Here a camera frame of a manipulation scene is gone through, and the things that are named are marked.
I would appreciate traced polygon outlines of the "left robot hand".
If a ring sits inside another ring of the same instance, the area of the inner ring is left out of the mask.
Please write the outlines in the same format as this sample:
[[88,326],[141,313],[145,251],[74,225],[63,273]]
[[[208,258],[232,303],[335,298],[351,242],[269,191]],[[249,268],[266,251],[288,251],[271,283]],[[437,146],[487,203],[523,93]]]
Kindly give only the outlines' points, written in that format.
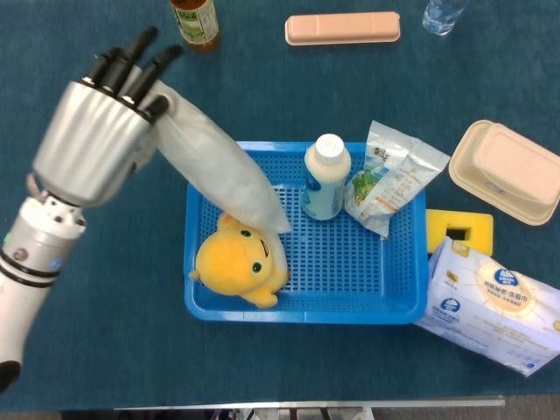
[[147,95],[184,51],[170,45],[134,76],[134,65],[157,35],[156,27],[148,27],[128,47],[100,54],[67,85],[32,163],[45,196],[97,207],[139,168],[147,133],[171,103],[162,94]]

